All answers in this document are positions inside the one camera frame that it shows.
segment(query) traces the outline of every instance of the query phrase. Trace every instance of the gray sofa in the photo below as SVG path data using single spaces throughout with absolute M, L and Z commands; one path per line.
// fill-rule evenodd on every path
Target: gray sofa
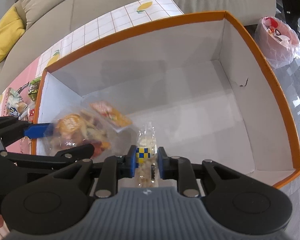
M 0 63 L 0 94 L 40 54 L 85 23 L 137 0 L 65 0 L 41 17 Z M 274 16 L 275 0 L 174 0 L 184 13 L 228 10 L 243 25 Z M 15 6 L 25 21 L 20 2 Z

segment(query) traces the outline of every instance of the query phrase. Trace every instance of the yellow pillow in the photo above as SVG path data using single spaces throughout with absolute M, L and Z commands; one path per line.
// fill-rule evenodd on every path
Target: yellow pillow
M 12 6 L 0 20 L 0 62 L 24 33 L 23 22 Z

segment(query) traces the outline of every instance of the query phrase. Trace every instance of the snack bag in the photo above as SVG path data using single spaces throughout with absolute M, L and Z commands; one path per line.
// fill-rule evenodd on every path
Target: snack bag
M 7 115 L 19 116 L 27 107 L 22 97 L 13 88 L 8 90 Z
M 34 108 L 35 108 L 35 103 L 34 102 L 31 102 L 27 107 L 26 109 L 19 115 L 19 120 L 22 120 L 22 121 L 31 121 L 33 122 L 34 120 Z M 32 118 L 29 118 L 29 112 L 33 110 L 33 116 Z
M 132 124 L 132 121 L 111 106 L 107 101 L 97 101 L 90 103 L 90 107 L 102 115 L 113 127 L 116 132 L 124 130 Z
M 52 127 L 53 135 L 46 137 L 46 144 L 50 155 L 60 150 L 91 143 L 94 148 L 92 157 L 99 156 L 104 150 L 110 148 L 107 130 L 95 113 L 86 109 L 70 109 L 68 114 L 61 114 Z
M 34 121 L 34 108 L 33 109 L 28 109 L 28 121 L 33 122 Z

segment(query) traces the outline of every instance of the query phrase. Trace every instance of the clear plastic bag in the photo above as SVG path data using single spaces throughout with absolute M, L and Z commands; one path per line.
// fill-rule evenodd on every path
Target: clear plastic bag
M 275 17 L 260 20 L 255 41 L 274 68 L 291 64 L 293 59 L 300 58 L 300 41 L 296 32 Z
M 19 120 L 23 120 L 23 121 L 31 121 L 33 122 L 33 118 L 29 118 L 29 112 L 31 110 L 34 111 L 35 108 L 35 103 L 31 102 L 26 109 L 21 113 L 21 115 L 19 115 Z
M 139 131 L 136 163 L 137 186 L 158 187 L 157 143 L 151 122 Z
M 26 109 L 27 104 L 13 88 L 8 90 L 7 113 L 12 116 L 20 116 Z
M 121 132 L 132 124 L 132 121 L 121 114 L 107 101 L 96 101 L 89 104 L 116 132 Z
M 82 107 L 68 107 L 62 111 L 46 134 L 45 147 L 50 156 L 60 150 L 91 143 L 95 148 L 91 157 L 94 158 L 111 147 L 104 121 L 93 111 Z

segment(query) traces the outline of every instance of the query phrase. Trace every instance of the blue and yellow checkered marker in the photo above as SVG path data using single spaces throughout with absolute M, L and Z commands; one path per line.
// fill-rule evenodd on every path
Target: blue and yellow checkered marker
M 139 166 L 139 163 L 143 163 L 144 159 L 150 158 L 150 153 L 148 148 L 137 148 L 136 152 L 136 168 Z

